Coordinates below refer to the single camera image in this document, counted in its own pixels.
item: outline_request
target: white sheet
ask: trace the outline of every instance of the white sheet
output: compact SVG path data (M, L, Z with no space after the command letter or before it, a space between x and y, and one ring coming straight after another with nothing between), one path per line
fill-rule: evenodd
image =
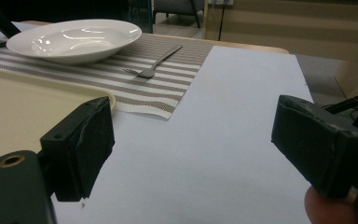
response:
M295 56L213 47L168 121L115 114L113 154L89 199L54 202L59 223L309 223L310 184L270 143L280 94L311 100Z

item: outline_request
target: gray and white striped placemat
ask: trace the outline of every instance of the gray and white striped placemat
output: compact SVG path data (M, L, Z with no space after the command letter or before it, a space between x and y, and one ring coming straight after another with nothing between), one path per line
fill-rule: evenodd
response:
M156 69L150 79L127 74L143 70L174 45L183 45ZM200 40L143 34L134 43L99 63L68 66L20 56L0 49L0 69L108 89L116 109L168 119L196 76L213 45Z

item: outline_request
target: chair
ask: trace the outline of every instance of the chair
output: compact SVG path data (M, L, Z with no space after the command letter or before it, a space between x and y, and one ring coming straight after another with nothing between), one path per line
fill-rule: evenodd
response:
M197 12L203 12L205 0L154 0L153 24L156 23L156 14L159 12L168 15L189 15L196 18L197 26L200 28L200 21Z

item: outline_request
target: silver fork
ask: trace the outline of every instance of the silver fork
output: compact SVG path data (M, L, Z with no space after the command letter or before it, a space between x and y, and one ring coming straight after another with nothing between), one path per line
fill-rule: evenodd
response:
M178 51L182 46L174 46L173 48L171 48L170 50L168 50L164 55L162 55L155 63L152 64L152 66L150 68L146 68L144 71L142 72L137 72L134 71L130 68L125 68L123 69L125 72L128 72L130 74L136 75L138 77L147 77L147 78L151 78L155 75L154 70L156 69L156 67L161 64L164 60L166 60L167 58L169 58L171 55L173 55L176 51Z

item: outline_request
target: white plate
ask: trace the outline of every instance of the white plate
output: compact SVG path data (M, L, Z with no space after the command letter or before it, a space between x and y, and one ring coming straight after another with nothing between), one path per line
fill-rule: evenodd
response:
M139 38L142 30L113 20L64 21L14 35L7 47L21 55L55 63L95 63Z

